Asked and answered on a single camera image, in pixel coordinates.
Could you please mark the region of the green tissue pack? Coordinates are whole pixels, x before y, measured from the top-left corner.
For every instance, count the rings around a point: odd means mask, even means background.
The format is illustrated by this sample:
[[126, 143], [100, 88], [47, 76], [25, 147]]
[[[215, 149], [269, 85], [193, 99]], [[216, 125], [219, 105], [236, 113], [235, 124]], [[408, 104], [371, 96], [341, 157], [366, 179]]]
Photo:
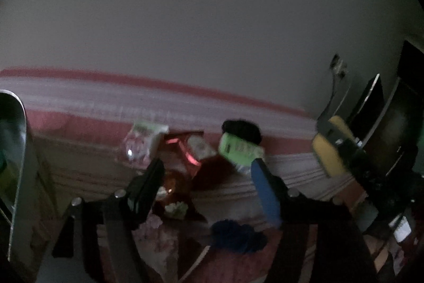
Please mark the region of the green tissue pack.
[[224, 133], [218, 145], [219, 154], [235, 166], [236, 171], [242, 175], [250, 175], [251, 163], [255, 159], [264, 159], [264, 148], [238, 138], [232, 134]]

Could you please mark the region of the yellow sponge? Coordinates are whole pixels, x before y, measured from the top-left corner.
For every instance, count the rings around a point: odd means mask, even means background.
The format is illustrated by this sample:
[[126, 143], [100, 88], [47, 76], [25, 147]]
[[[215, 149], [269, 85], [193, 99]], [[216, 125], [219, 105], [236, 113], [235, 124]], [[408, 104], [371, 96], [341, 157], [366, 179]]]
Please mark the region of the yellow sponge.
[[347, 151], [356, 149], [355, 137], [340, 116], [332, 116], [318, 123], [312, 149], [329, 177], [343, 175], [348, 172], [343, 158], [349, 156]]

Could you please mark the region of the red snack packet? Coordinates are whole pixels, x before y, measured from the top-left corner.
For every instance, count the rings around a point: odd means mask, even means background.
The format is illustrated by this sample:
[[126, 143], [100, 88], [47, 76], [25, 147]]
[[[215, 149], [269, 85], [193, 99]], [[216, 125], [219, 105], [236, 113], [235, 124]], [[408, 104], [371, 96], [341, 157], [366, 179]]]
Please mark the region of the red snack packet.
[[187, 173], [194, 177], [202, 166], [218, 156], [218, 152], [205, 140], [204, 132], [178, 132], [166, 134], [165, 144], [177, 149]]

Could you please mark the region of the black fuzzy object near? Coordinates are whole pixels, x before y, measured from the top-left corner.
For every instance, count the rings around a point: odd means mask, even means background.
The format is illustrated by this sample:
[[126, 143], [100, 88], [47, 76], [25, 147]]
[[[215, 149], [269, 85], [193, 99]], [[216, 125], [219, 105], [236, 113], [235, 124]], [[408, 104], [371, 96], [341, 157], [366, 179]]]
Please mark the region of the black fuzzy object near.
[[248, 224], [235, 220], [220, 220], [211, 226], [211, 246], [236, 254], [253, 254], [261, 251], [268, 243], [263, 232], [256, 232]]

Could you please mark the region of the black fuzzy object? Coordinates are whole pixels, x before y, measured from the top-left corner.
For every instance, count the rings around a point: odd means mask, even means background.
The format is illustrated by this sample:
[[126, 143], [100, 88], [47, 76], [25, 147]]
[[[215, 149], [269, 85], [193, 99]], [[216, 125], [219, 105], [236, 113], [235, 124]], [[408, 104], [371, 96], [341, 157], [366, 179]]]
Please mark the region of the black fuzzy object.
[[235, 220], [220, 220], [211, 226], [211, 246], [236, 254], [253, 254], [261, 251], [268, 243], [263, 232], [256, 232], [248, 224]]
[[231, 134], [249, 143], [260, 145], [262, 133], [255, 123], [244, 119], [227, 119], [221, 126], [222, 132]]

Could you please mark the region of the black fuzzy object far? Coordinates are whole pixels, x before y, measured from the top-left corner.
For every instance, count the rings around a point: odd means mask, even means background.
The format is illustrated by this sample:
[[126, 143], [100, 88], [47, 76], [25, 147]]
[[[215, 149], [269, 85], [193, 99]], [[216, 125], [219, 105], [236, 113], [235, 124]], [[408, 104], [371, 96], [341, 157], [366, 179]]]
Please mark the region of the black fuzzy object far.
[[249, 143], [260, 145], [262, 133], [255, 123], [244, 119], [227, 119], [221, 126], [222, 132], [231, 134]]

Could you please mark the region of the red white striped cloth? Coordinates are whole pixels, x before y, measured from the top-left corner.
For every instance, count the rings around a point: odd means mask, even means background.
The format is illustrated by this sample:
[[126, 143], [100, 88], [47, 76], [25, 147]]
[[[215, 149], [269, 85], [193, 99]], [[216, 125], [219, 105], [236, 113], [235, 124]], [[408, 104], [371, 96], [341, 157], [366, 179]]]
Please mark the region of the red white striped cloth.
[[[165, 124], [171, 132], [203, 130], [216, 146], [226, 119], [259, 125], [267, 164], [289, 188], [322, 201], [337, 195], [350, 208], [364, 197], [347, 173], [325, 175], [311, 149], [315, 121], [301, 111], [207, 89], [84, 71], [5, 69], [1, 89], [23, 102], [58, 203], [66, 204], [71, 192], [98, 200], [129, 181], [135, 170], [114, 157], [133, 123]], [[210, 224], [224, 218], [245, 222], [255, 230], [266, 230], [271, 244], [259, 254], [214, 254], [188, 281], [263, 282], [281, 235], [265, 221], [249, 179], [236, 175], [218, 190], [193, 198]]]

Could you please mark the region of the steel bowl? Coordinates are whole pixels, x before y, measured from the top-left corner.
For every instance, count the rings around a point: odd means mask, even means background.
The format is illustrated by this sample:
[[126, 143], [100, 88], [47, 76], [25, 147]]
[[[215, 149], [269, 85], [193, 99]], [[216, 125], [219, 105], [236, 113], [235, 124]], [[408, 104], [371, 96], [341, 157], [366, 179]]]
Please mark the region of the steel bowl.
[[1, 90], [1, 176], [11, 187], [2, 195], [11, 213], [9, 258], [30, 264], [33, 227], [38, 221], [35, 178], [36, 155], [23, 102], [13, 92]]

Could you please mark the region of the wall socket with plug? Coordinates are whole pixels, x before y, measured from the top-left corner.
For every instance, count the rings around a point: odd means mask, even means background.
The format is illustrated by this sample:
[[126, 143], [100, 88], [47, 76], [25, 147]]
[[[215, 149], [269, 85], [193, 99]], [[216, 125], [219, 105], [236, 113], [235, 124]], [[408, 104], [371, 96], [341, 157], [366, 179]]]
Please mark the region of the wall socket with plug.
[[343, 79], [347, 74], [347, 64], [335, 54], [330, 62], [330, 70], [335, 77]]

